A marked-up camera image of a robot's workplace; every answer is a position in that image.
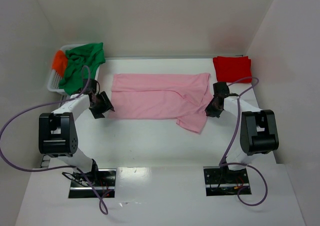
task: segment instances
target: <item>white tabletop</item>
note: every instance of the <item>white tabletop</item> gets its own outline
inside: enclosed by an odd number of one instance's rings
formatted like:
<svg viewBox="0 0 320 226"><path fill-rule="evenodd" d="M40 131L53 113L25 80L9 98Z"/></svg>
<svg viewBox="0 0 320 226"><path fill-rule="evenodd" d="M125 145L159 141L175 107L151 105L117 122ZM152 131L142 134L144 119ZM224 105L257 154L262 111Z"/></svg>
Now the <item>white tabletop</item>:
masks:
<svg viewBox="0 0 320 226"><path fill-rule="evenodd" d="M98 81L109 98L116 73L210 73L212 94L212 84L217 82L212 59L107 60L100 68ZM230 90L240 93L249 86L235 84ZM253 90L242 98L258 106ZM100 168L215 166L232 137L236 118L228 112L222 112L219 119L208 118L200 135L179 127L176 120L93 119L89 110L77 119L75 125L79 148L94 158ZM239 144L238 136L234 146ZM273 153L259 160L275 163Z"/></svg>
<svg viewBox="0 0 320 226"><path fill-rule="evenodd" d="M98 79L110 97L114 73L203 72L216 81L208 59L109 60ZM232 91L247 87L237 84ZM253 91L243 98L257 105ZM115 198L104 200L109 215L99 211L96 198L68 199L70 181L61 172L72 170L62 169L31 174L16 226L304 225L286 167L276 164L272 153L253 162L269 186L263 204L248 207L235 195L206 196L203 166L218 164L235 124L234 116L222 112L197 135L174 120L94 120L87 110L76 121L79 147L100 168L117 167ZM57 165L63 163L51 160L50 167ZM258 202L264 185L253 170L248 177L252 195L242 198Z"/></svg>

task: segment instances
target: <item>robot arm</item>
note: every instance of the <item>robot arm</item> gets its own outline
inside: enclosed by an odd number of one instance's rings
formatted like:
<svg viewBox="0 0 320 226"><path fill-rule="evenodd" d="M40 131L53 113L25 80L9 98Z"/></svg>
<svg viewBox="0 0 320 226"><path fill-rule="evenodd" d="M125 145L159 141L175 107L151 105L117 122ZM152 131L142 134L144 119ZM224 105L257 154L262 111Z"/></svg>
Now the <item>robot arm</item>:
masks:
<svg viewBox="0 0 320 226"><path fill-rule="evenodd" d="M214 95L206 107L205 112L209 117L220 117L223 110L238 116L238 96L230 93L226 82L213 85ZM229 153L226 162L241 162L249 164L261 154L277 150L279 139L275 114L271 110L262 110L239 99L241 113L240 144L236 143L235 150ZM241 170L244 167L229 165L230 170Z"/></svg>
<svg viewBox="0 0 320 226"><path fill-rule="evenodd" d="M102 113L114 108L105 92L96 94L97 82L90 79L84 94L73 94L74 100L66 102L51 113L39 117L39 151L50 157L57 157L68 165L76 166L84 173L94 174L98 170L96 162L78 148L75 121L86 109L94 118L104 117Z"/></svg>

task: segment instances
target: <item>pink shirt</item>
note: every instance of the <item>pink shirt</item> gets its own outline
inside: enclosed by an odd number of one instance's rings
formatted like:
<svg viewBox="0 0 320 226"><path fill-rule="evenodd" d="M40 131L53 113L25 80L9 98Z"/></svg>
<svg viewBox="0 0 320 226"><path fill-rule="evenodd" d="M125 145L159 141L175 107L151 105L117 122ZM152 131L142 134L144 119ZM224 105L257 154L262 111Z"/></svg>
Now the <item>pink shirt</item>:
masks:
<svg viewBox="0 0 320 226"><path fill-rule="evenodd" d="M207 121L205 108L213 98L209 73L115 74L109 118L174 119L187 130L200 133Z"/></svg>

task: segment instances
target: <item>wire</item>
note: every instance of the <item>wire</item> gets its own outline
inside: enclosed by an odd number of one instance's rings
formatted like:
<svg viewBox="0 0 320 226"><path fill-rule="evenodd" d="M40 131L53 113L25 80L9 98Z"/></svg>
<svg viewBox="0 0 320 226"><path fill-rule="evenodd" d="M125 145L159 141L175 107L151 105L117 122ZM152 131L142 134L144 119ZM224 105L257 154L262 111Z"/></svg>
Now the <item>wire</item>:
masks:
<svg viewBox="0 0 320 226"><path fill-rule="evenodd" d="M266 180L265 180L265 177L261 174L261 172L260 172L258 169L256 169L255 167L251 166L251 165L248 165L248 164L245 164L245 163L240 163L240 162L223 163L223 164L220 165L220 167L225 167L225 166L229 166L229 165L241 165L241 166L246 166L246 167L252 168L252 169L255 170L255 171L259 174L259 176L262 178L263 183L264 183L265 188L266 188L263 198L262 198L259 202L257 202L257 203L252 203L252 204L250 204L250 203L244 202L244 201L240 198L240 192L241 192L243 189L248 188L248 186L243 186L243 187L241 187L241 188L238 190L238 192L237 192L237 196L238 196L238 199L240 200L240 202L242 202L244 205L247 205L247 206L258 206L258 205L260 205L261 203L263 203L263 202L265 201L265 199L267 198L267 195L268 195L268 185L267 185L267 182L266 182Z"/></svg>
<svg viewBox="0 0 320 226"><path fill-rule="evenodd" d="M104 193L105 193L105 191L104 191L104 188L103 188L103 184L102 184L101 179L100 179L100 183L101 183L101 188L102 188L102 194L104 194Z"/></svg>
<svg viewBox="0 0 320 226"><path fill-rule="evenodd" d="M233 134L233 136L232 136L232 139L231 139L228 147L226 148L226 150L225 150L225 152L224 152L224 154L223 154L223 156L222 156L222 158L221 158L221 160L220 160L220 162L219 162L219 166L220 166L220 164L222 164L222 163L224 163L224 162L226 161L227 154L229 153L229 151L230 151L230 149L231 149L231 146L232 146L232 144L234 143L235 138L236 138L237 133L238 133L238 129L239 129L239 125L240 125L240 117L241 117L240 97L241 97L244 93L246 93L247 91L249 91L251 88L254 88L254 87L259 83L259 79L258 79L257 77L244 77L244 78L241 78L241 79L239 79L239 80L237 80L237 81L235 81L235 82L232 82L231 84L228 85L228 86L231 86L231 85L233 85L234 83L237 83L237 82L243 81L243 80L245 80L245 79L249 79L249 78L255 79L255 80L256 80L256 83L252 84L249 88L247 88L246 90L244 90L243 92L241 92L241 93L239 94L239 97L237 98L238 115L237 115L237 117L236 117L236 126L235 126L235 129L234 129L235 131L234 131L234 134Z"/></svg>
<svg viewBox="0 0 320 226"><path fill-rule="evenodd" d="M97 81L97 84L99 85L99 90L98 90L97 94L99 94L100 93L100 83Z"/></svg>
<svg viewBox="0 0 320 226"><path fill-rule="evenodd" d="M220 168L220 169L221 169L221 176L220 176L220 179L219 179L219 182L218 182L218 186L217 186L215 189L212 189L212 188L211 188L211 182L210 182L210 178L209 178L209 184L210 184L210 190L211 190L211 192L215 192L215 191L217 191L217 190L220 188L221 180L222 180L223 175L224 175L223 169L222 169L222 168Z"/></svg>
<svg viewBox="0 0 320 226"><path fill-rule="evenodd" d="M242 177L238 177L240 180L241 180L241 186L240 187L243 187L243 185L244 185L244 183L245 183L245 181L242 179Z"/></svg>
<svg viewBox="0 0 320 226"><path fill-rule="evenodd" d="M262 178L263 183L264 183L265 188L266 188L265 193L264 193L264 196L263 196L263 198L262 198L259 202L250 204L250 203L244 202L244 201L240 198L240 192L241 192L243 189L248 188L248 186L243 186L243 187L241 187L241 188L238 190L238 192L237 192L238 199L239 199L240 202L242 202L244 205L247 205L247 206L257 206L257 205L260 205L261 203L263 203L263 202L265 201L267 195L268 195L268 186L267 186L267 182L266 182L264 176L261 174L261 172L260 172L258 169L256 169L255 167L253 167L253 166L251 166L251 165L248 165L248 164L245 164L245 163L240 163L240 162L225 163L226 158L227 158L227 154L229 153L230 148L231 148L233 142L235 141L235 138L236 138L236 135L237 135L237 131L238 131L238 128L239 128L239 124L240 124L240 114L241 114L240 97L241 97L244 93L246 93L247 91L249 91L250 89L254 88L254 87L259 83L259 79L258 79L257 77L244 77L244 78L241 78L241 79L239 79L239 80L237 80L237 81L235 81L235 82L232 82L231 84L228 85L228 86L231 86L231 85L233 85L234 83L237 83L237 82L240 82L240 81L242 81L242 80L249 79L249 78L255 79L255 80L256 80L256 83L252 84L249 88L247 88L246 90L244 90L243 92L241 92L241 93L239 94L239 97L237 98L238 114L237 114L236 126L235 126L235 129L234 129L235 131L234 131L234 134L233 134L233 136L232 136L232 138L231 138L231 141L230 141L230 143L229 143L226 151L224 152L224 154L223 154L223 156L222 156L222 158L221 158L221 160L220 160L219 166L220 166L220 167L225 167L225 166L229 166L229 165L241 165L241 166L245 166L245 167L250 167L250 168L252 168L253 170L255 170L255 171L259 174L259 176Z"/></svg>
<svg viewBox="0 0 320 226"><path fill-rule="evenodd" d="M81 75L82 75L82 78L84 76L84 68L87 69L88 71L88 78L91 78L91 72L90 72L90 69L88 66L83 66L82 68L82 71L81 71ZM1 137L3 135L3 132L5 131L5 129L8 127L8 125L13 121L15 120L17 117L21 116L22 114L26 113L26 112L29 112L33 109L36 109L36 108L40 108L40 107L45 107L45 106L49 106L49 105L54 105L54 104L60 104L60 103L65 103L65 102L69 102L69 101L72 101L72 100L75 100L77 98L79 98L87 89L89 85L89 80L86 81L86 84L85 84L85 87L84 89L74 98L70 98L70 99L67 99L67 100L62 100L62 101L56 101L56 102L48 102L48 103L43 103L43 104L40 104L40 105L37 105L37 106L33 106L33 107L30 107L30 108L27 108L21 112L19 112L18 114L16 114L15 116L13 116L12 118L10 118L5 124L4 126L2 127L2 129L0 130L0 140L1 140ZM99 196L98 192L95 190L94 186L92 185L92 183L90 182L90 180L88 179L88 177L84 174L84 172L79 169L78 167L75 167L75 166L71 166L71 165L68 165L68 166L58 166L58 167L51 167L51 168L43 168L43 169L26 169L26 168L23 168L23 167L19 167L15 164L13 164L12 162L10 162L6 156L4 155L4 153L2 152L1 150L1 147L0 147L0 157L5 161L6 164L8 164L9 166L13 167L14 169L16 170L19 170L19 171L23 171L23 172L46 172L46 171L51 171L51 170L56 170L56 169L60 169L60 168L73 168L73 169L76 169L78 170L82 176L85 178L85 180L87 181L87 183L89 184L89 186L92 188L94 194L96 195L96 197L99 199L99 208L100 208L100 211L105 214L105 215L108 215L108 208L105 204L105 202L103 201L103 198Z"/></svg>
<svg viewBox="0 0 320 226"><path fill-rule="evenodd" d="M72 182L75 182L75 183L77 183L77 184L79 184L79 185L81 185L83 187L88 187L88 184L84 185L84 184L82 184L82 182L78 181L74 174L71 174L71 173L68 173L68 172L62 172L61 174L64 177L66 177L67 179L69 179L70 181L72 181Z"/></svg>

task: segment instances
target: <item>white wall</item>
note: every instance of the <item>white wall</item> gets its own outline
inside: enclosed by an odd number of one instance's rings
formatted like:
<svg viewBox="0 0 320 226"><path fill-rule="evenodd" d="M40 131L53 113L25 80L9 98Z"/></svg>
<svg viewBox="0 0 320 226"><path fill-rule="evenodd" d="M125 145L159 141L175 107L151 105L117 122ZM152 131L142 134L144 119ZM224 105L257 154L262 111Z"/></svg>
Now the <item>white wall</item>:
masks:
<svg viewBox="0 0 320 226"><path fill-rule="evenodd" d="M38 0L65 44L109 56L243 54L271 0Z"/></svg>
<svg viewBox="0 0 320 226"><path fill-rule="evenodd" d="M247 55L258 103L275 112L278 160L307 225L319 225L320 0L274 0Z"/></svg>
<svg viewBox="0 0 320 226"><path fill-rule="evenodd" d="M0 125L24 108L58 99L46 89L59 43L36 0L0 0ZM39 166L38 117L50 108L18 118L0 146L19 166ZM0 159L0 225L15 224L30 174Z"/></svg>

